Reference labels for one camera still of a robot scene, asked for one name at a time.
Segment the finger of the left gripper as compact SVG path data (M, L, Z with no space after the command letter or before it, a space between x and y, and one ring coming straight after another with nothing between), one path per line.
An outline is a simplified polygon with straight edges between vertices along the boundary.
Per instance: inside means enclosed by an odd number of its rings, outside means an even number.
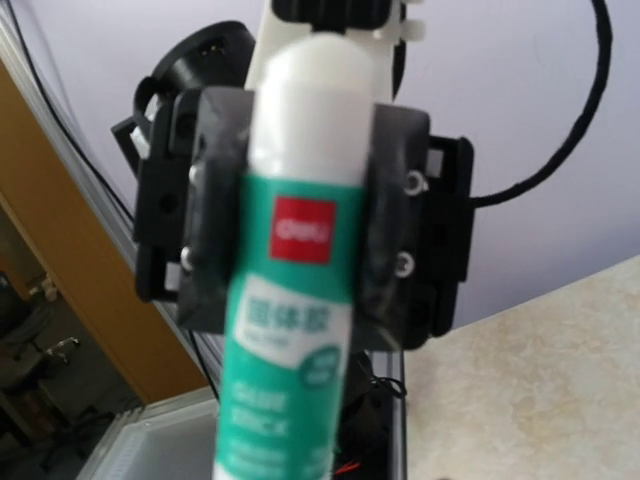
M425 112L375 106L356 268L355 351L406 347L429 136Z

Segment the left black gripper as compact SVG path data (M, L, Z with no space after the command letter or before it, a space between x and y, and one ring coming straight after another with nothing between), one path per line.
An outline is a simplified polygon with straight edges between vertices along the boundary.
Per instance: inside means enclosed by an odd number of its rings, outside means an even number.
M136 291L144 301L174 303L188 330L225 330L253 100L246 90L208 87L166 102L151 127L150 155L138 167ZM402 350L452 327L469 265L473 160L468 140L430 134Z

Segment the small green white glue stick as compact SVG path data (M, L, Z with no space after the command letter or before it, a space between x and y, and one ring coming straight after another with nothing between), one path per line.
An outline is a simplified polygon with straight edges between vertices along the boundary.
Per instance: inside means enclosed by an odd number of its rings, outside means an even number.
M256 88L217 479L331 475L373 112L371 59L329 35L275 54Z

